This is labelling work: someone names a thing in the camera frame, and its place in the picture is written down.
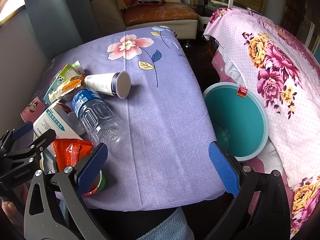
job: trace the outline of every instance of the window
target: window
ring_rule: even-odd
[[[8,0],[0,12],[0,22],[23,5],[25,5],[24,0]]]

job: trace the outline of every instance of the blue leaf print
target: blue leaf print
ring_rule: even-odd
[[[156,50],[156,52],[151,57],[152,62],[158,61],[159,59],[161,59],[161,57],[162,57],[162,55],[161,55],[160,51]]]

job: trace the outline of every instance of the clear plastic bottle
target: clear plastic bottle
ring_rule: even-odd
[[[112,149],[124,135],[123,122],[96,91],[90,88],[78,91],[73,97],[72,107],[94,146],[103,142]]]

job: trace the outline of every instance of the gray curtain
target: gray curtain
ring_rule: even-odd
[[[25,0],[37,40],[51,60],[100,37],[89,0]]]

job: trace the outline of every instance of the metal screw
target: metal screw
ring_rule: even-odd
[[[36,173],[35,173],[35,175],[38,177],[38,176],[40,176],[42,174],[42,171],[41,170],[37,170],[36,171]]]
[[[244,170],[245,172],[250,172],[250,171],[251,171],[251,167],[248,166],[248,165],[243,166],[243,170]]]
[[[275,175],[275,176],[279,177],[281,174],[280,174],[280,172],[279,172],[279,171],[275,170],[275,171],[273,171],[273,175]]]
[[[64,172],[65,173],[70,173],[72,171],[72,167],[71,166],[67,166],[64,168]]]

